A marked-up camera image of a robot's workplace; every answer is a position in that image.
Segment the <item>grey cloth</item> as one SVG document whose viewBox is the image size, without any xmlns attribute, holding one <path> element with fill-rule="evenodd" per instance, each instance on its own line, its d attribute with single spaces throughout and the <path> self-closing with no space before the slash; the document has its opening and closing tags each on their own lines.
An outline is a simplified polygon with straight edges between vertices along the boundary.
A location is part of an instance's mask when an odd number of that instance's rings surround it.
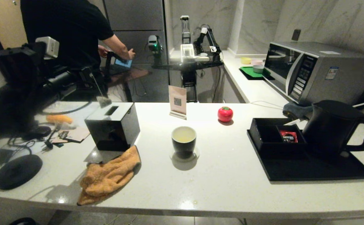
<svg viewBox="0 0 364 225">
<path fill-rule="evenodd" d="M 285 104 L 283 106 L 282 113 L 292 120 L 308 120 L 308 116 L 311 116 L 313 112 L 312 106 L 300 106 L 293 102 Z"/>
</svg>

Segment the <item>silver microwave oven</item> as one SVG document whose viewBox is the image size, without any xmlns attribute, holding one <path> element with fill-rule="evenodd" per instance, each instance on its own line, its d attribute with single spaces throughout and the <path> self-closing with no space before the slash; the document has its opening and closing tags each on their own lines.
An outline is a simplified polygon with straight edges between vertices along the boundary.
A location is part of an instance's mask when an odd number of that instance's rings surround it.
<svg viewBox="0 0 364 225">
<path fill-rule="evenodd" d="M 356 104 L 364 93 L 364 54 L 318 42 L 270 42 L 264 80 L 287 100 Z"/>
</svg>

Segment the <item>black round kettle base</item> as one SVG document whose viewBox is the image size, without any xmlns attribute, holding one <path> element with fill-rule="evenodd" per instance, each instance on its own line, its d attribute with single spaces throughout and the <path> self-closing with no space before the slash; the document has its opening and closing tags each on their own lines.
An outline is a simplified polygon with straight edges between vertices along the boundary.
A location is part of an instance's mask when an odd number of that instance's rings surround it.
<svg viewBox="0 0 364 225">
<path fill-rule="evenodd" d="M 24 155 L 8 162 L 0 168 L 0 190 L 20 187 L 35 177 L 42 166 L 37 155 Z"/>
</svg>

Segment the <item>white tea bag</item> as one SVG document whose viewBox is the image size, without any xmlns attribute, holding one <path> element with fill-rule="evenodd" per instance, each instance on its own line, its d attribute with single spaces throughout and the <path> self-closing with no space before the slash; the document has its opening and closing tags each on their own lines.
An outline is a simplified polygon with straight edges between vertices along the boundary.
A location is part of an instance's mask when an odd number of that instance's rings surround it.
<svg viewBox="0 0 364 225">
<path fill-rule="evenodd" d="M 100 85 L 98 84 L 93 73 L 90 72 L 89 76 L 94 81 L 94 83 L 96 84 L 96 87 L 99 91 L 99 95 L 96 96 L 96 100 L 99 103 L 100 107 L 105 108 L 105 107 L 111 105 L 111 103 L 112 103 L 111 99 L 108 97 L 105 97 L 105 95 L 103 94 L 103 91 L 102 91 Z"/>
</svg>

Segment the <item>black serving tray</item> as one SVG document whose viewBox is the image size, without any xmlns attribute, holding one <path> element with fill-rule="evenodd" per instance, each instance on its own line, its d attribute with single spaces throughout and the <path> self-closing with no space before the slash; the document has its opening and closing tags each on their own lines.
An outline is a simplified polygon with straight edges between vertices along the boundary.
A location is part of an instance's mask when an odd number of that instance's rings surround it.
<svg viewBox="0 0 364 225">
<path fill-rule="evenodd" d="M 247 136 L 271 182 L 304 182 L 364 179 L 364 165 L 353 154 L 325 159 L 309 151 L 288 157 L 265 157 L 255 144 L 251 129 Z"/>
</svg>

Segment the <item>green tray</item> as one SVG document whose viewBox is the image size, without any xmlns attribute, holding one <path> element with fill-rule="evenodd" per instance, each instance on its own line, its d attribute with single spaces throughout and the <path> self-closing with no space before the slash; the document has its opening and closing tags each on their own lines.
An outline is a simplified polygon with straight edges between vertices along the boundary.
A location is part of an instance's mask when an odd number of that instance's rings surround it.
<svg viewBox="0 0 364 225">
<path fill-rule="evenodd" d="M 260 81 L 260 80 L 264 80 L 265 78 L 267 79 L 273 79 L 270 76 L 270 73 L 268 73 L 265 69 L 263 70 L 263 73 L 254 73 L 253 72 L 253 68 L 251 67 L 241 67 L 239 68 L 239 70 L 241 71 L 241 73 L 250 81 Z"/>
</svg>

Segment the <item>black tissue box white lid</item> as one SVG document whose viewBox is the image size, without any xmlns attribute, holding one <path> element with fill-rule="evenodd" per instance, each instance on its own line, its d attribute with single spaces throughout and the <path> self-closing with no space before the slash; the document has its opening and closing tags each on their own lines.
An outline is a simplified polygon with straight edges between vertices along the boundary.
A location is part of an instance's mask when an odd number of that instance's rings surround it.
<svg viewBox="0 0 364 225">
<path fill-rule="evenodd" d="M 104 108 L 99 107 L 84 121 L 100 151 L 125 152 L 140 133 L 133 102 L 113 102 Z"/>
</svg>

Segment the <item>black mug white inside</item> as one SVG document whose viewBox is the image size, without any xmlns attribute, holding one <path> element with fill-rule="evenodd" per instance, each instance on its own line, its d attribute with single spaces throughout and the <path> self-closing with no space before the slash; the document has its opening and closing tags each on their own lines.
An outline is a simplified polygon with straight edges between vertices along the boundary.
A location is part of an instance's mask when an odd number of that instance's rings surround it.
<svg viewBox="0 0 364 225">
<path fill-rule="evenodd" d="M 180 126 L 171 132 L 175 154 L 182 159 L 191 157 L 196 147 L 197 133 L 192 127 Z"/>
</svg>

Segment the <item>orange microfiber cloth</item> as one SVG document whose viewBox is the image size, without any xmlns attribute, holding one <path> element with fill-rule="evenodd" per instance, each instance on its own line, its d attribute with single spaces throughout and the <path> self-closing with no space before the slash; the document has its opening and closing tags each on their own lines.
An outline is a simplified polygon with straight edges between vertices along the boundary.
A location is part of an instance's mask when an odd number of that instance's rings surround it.
<svg viewBox="0 0 364 225">
<path fill-rule="evenodd" d="M 107 163 L 88 165 L 80 181 L 82 188 L 77 205 L 96 204 L 119 191 L 138 173 L 141 159 L 136 145 Z"/>
</svg>

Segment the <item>red tomato toy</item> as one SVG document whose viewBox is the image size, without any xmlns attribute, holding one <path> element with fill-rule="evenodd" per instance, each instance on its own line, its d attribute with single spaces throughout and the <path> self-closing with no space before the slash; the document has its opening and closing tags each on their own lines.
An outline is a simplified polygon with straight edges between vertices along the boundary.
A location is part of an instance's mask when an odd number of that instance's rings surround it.
<svg viewBox="0 0 364 225">
<path fill-rule="evenodd" d="M 231 121 L 233 118 L 233 115 L 234 115 L 234 112 L 229 107 L 221 107 L 218 109 L 218 112 L 217 112 L 218 120 L 223 123 L 227 123 L 227 122 Z"/>
</svg>

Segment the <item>grey refrigerator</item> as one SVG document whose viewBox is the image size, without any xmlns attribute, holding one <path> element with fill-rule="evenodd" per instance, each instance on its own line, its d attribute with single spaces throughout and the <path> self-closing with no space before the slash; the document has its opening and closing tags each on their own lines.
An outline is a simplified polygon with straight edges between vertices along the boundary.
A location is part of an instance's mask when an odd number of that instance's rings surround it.
<svg viewBox="0 0 364 225">
<path fill-rule="evenodd" d="M 159 36 L 163 47 L 162 61 L 168 64 L 164 1 L 103 0 L 103 5 L 114 34 L 136 53 L 131 68 L 151 72 L 129 81 L 133 102 L 168 102 L 169 70 L 152 68 L 154 57 L 148 47 L 148 37 Z M 115 74 L 130 69 L 117 67 Z"/>
</svg>

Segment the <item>QR code sign stand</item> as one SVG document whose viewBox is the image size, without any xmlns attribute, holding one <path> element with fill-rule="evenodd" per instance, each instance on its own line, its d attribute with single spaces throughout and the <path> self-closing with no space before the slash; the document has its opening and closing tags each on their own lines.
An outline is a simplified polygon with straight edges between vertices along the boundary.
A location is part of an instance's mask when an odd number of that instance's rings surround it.
<svg viewBox="0 0 364 225">
<path fill-rule="evenodd" d="M 187 120 L 187 90 L 168 85 L 170 112 L 169 115 Z"/>
</svg>

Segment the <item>wooden side table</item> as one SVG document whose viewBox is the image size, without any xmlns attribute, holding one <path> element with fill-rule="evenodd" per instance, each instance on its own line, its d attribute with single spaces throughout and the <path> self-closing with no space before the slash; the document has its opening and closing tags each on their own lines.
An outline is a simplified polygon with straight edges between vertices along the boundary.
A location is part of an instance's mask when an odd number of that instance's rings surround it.
<svg viewBox="0 0 364 225">
<path fill-rule="evenodd" d="M 144 76 L 148 76 L 149 74 L 151 74 L 151 72 L 146 69 L 132 67 L 128 71 L 110 75 L 109 76 L 110 80 L 109 82 L 107 82 L 107 85 L 109 88 L 120 85 L 121 89 L 124 92 L 124 96 L 126 98 L 124 101 L 132 102 L 133 99 L 132 99 L 132 92 L 128 84 L 129 81 L 140 79 Z"/>
</svg>

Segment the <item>laptop with blue screen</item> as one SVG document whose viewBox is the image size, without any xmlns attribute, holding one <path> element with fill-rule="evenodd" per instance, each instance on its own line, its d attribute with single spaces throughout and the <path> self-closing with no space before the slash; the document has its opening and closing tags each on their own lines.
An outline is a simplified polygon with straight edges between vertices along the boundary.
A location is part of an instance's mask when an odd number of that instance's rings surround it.
<svg viewBox="0 0 364 225">
<path fill-rule="evenodd" d="M 116 58 L 114 66 L 122 69 L 130 69 L 133 60 L 125 60 L 122 58 Z"/>
</svg>

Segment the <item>black electric kettle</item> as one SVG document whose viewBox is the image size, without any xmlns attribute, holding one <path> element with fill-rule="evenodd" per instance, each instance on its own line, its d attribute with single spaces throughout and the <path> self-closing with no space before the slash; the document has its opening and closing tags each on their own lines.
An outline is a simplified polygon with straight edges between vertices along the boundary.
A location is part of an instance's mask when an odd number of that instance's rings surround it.
<svg viewBox="0 0 364 225">
<path fill-rule="evenodd" d="M 312 116 L 302 133 L 317 152 L 332 156 L 364 151 L 364 139 L 360 145 L 348 144 L 358 125 L 364 124 L 363 112 L 333 100 L 313 103 L 312 109 Z"/>
</svg>

